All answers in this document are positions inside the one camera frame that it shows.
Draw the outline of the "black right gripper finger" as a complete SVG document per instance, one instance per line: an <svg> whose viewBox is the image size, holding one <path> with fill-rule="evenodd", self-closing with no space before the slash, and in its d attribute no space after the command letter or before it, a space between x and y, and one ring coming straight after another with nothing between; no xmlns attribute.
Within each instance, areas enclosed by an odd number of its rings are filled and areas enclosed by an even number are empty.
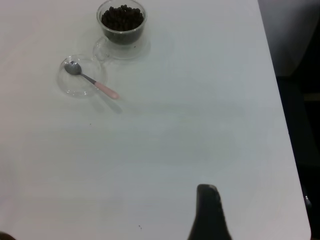
<svg viewBox="0 0 320 240"><path fill-rule="evenodd" d="M218 189L200 184L196 192L196 213L189 240L230 240L222 200Z"/></svg>

